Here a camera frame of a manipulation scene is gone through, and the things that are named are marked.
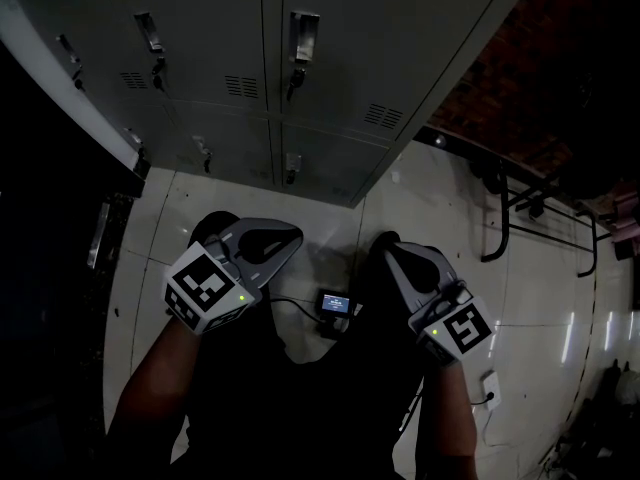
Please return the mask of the person's left shoe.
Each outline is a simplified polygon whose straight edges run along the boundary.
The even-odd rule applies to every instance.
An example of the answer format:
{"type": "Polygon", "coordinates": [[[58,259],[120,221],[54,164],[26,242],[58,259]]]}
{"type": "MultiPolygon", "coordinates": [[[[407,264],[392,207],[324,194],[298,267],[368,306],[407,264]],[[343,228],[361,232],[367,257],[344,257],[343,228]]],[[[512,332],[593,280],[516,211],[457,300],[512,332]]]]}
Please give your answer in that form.
{"type": "Polygon", "coordinates": [[[235,224],[239,218],[227,211],[215,211],[205,216],[193,229],[188,247],[199,243],[203,248],[219,248],[225,253],[228,247],[221,241],[221,233],[235,224]]]}

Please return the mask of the small black screen device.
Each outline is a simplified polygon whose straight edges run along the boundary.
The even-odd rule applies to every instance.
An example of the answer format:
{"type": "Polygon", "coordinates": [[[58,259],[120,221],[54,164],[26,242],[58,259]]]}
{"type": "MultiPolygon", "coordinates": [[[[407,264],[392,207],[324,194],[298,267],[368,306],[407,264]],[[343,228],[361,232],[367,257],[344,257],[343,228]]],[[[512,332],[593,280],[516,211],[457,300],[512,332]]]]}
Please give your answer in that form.
{"type": "Polygon", "coordinates": [[[320,335],[337,341],[354,318],[355,305],[348,293],[319,289],[315,309],[320,335]]]}

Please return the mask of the white power socket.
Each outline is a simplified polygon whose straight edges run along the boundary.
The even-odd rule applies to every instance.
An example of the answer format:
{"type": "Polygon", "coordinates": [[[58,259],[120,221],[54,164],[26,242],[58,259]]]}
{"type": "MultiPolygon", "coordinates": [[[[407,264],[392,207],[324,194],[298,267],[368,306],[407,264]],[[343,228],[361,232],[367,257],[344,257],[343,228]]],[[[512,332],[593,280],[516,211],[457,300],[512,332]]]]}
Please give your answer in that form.
{"type": "Polygon", "coordinates": [[[484,405],[488,411],[495,410],[501,403],[501,389],[499,384],[498,373],[494,370],[489,371],[482,378],[482,387],[486,402],[484,405]]]}

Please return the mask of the steel lift door frame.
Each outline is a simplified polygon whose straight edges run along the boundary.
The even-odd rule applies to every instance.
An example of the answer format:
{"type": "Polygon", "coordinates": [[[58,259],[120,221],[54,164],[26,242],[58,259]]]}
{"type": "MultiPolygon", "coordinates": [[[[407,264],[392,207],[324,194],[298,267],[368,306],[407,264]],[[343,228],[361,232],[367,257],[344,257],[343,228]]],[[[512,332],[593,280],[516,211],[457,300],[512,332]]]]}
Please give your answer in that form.
{"type": "Polygon", "coordinates": [[[98,254],[101,246],[101,242],[104,236],[104,232],[107,225],[107,220],[110,212],[110,204],[103,202],[98,214],[95,231],[92,237],[91,245],[88,252],[86,265],[89,269],[94,270],[98,260],[98,254]]]}

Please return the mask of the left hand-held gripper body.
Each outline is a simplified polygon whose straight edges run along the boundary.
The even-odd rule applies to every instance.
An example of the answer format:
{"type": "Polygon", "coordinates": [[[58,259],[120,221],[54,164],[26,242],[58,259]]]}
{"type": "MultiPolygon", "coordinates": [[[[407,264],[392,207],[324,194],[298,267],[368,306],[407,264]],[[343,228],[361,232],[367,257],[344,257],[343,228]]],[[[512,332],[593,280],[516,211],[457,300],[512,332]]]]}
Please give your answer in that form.
{"type": "Polygon", "coordinates": [[[276,219],[239,218],[221,233],[228,252],[194,243],[168,268],[163,300],[191,332],[202,335],[237,320],[263,299],[263,289],[303,243],[300,228],[276,219]],[[235,258],[241,236],[251,229],[281,229],[288,236],[267,263],[235,258]]]}

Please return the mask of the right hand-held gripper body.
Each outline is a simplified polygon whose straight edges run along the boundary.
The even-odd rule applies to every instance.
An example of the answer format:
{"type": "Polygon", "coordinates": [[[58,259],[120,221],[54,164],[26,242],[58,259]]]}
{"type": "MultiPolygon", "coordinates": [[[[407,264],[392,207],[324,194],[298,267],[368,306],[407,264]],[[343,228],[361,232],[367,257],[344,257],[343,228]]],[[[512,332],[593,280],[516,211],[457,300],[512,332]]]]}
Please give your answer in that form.
{"type": "Polygon", "coordinates": [[[431,354],[442,367],[466,358],[493,336],[493,328],[483,300],[474,296],[467,283],[434,247],[397,242],[384,252],[384,261],[407,307],[407,324],[416,335],[416,344],[431,354]],[[418,292],[402,269],[402,255],[430,259],[440,272],[438,289],[418,292]]]}

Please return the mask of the person's left forearm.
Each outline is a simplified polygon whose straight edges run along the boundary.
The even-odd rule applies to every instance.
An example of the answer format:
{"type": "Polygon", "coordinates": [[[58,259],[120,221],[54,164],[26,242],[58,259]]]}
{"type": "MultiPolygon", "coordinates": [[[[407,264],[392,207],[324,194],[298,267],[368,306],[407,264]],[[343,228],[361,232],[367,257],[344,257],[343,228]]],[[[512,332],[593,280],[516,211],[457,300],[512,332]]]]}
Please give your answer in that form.
{"type": "Polygon", "coordinates": [[[106,436],[114,475],[168,468],[186,415],[202,337],[173,317],[127,382],[106,436]]]}

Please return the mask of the person's right forearm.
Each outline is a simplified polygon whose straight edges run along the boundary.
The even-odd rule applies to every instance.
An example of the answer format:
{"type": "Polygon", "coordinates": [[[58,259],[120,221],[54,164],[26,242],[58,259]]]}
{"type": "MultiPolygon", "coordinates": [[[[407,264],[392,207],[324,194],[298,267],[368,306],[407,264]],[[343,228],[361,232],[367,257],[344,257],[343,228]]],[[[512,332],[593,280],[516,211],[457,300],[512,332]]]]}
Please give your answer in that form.
{"type": "Polygon", "coordinates": [[[428,367],[415,446],[416,480],[478,480],[476,447],[462,364],[428,367]]]}

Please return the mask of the black metal tube rack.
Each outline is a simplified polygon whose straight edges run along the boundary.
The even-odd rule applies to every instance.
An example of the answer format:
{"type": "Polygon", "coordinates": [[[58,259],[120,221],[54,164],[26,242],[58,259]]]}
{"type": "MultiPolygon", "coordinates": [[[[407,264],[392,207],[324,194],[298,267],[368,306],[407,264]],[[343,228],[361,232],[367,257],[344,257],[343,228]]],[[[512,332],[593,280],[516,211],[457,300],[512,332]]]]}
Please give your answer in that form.
{"type": "Polygon", "coordinates": [[[481,164],[472,168],[472,173],[483,181],[487,191],[499,196],[500,201],[500,242],[498,247],[490,253],[481,256],[482,263],[490,263],[500,259],[506,252],[511,237],[511,231],[515,230],[532,237],[553,242],[571,249],[585,252],[591,255],[592,264],[586,270],[577,273],[578,278],[586,278],[596,273],[599,262],[598,245],[605,238],[610,238],[610,233],[599,234],[597,230],[597,219],[595,214],[582,209],[577,213],[570,214],[566,211],[550,206],[545,202],[544,194],[548,192],[550,184],[558,175],[549,175],[539,181],[532,183],[526,190],[516,192],[509,188],[508,168],[505,160],[497,160],[492,163],[481,164]],[[529,218],[534,220],[544,213],[545,210],[560,216],[569,222],[585,227],[589,231],[589,245],[584,246],[577,241],[569,241],[549,232],[543,232],[531,227],[511,222],[511,210],[521,212],[529,211],[529,218]]]}

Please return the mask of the grey metal locker cabinet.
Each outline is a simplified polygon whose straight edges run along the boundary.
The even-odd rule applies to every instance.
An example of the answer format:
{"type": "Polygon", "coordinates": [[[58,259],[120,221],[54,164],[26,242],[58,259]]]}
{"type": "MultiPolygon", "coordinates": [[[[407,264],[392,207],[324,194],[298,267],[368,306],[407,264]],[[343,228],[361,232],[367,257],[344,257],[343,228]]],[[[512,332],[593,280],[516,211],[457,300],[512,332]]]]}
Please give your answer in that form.
{"type": "Polygon", "coordinates": [[[6,45],[24,19],[72,94],[152,165],[353,207],[517,1],[0,0],[0,16],[6,45]],[[302,156],[292,185],[288,153],[302,156]]]}

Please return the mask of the person's shoe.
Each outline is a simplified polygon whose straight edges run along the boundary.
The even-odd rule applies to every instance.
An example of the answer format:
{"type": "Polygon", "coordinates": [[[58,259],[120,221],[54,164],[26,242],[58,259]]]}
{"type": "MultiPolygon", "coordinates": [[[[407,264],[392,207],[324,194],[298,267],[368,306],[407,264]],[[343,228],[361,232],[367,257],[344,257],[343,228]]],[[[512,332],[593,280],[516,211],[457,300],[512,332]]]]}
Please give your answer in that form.
{"type": "Polygon", "coordinates": [[[372,262],[379,261],[384,257],[384,252],[392,245],[400,241],[400,236],[395,231],[385,231],[379,234],[369,249],[368,259],[372,262]]]}
{"type": "Polygon", "coordinates": [[[228,247],[221,241],[221,233],[235,224],[239,218],[227,211],[215,211],[205,216],[193,229],[188,247],[199,243],[203,248],[219,248],[225,253],[228,247]]]}

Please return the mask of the person's right shoe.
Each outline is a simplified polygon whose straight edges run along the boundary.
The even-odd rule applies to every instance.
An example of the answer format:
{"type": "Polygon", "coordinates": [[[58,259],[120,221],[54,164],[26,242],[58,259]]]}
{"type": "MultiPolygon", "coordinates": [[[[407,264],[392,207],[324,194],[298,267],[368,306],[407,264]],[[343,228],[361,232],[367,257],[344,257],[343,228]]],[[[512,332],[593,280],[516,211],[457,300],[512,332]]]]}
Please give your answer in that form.
{"type": "Polygon", "coordinates": [[[385,231],[379,234],[369,249],[368,259],[372,262],[379,261],[384,257],[384,252],[392,245],[400,241],[400,236],[395,231],[385,231]]]}

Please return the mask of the person's black clothing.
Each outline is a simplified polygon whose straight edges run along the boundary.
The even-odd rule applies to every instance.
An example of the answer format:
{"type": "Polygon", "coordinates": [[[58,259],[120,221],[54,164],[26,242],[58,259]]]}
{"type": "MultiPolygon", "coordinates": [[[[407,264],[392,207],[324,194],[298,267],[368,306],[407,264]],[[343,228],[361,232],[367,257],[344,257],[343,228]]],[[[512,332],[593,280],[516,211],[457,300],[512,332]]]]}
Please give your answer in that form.
{"type": "Polygon", "coordinates": [[[295,363],[268,304],[206,333],[186,415],[182,480],[397,480],[392,452],[422,373],[397,289],[364,305],[318,360],[295,363]]]}

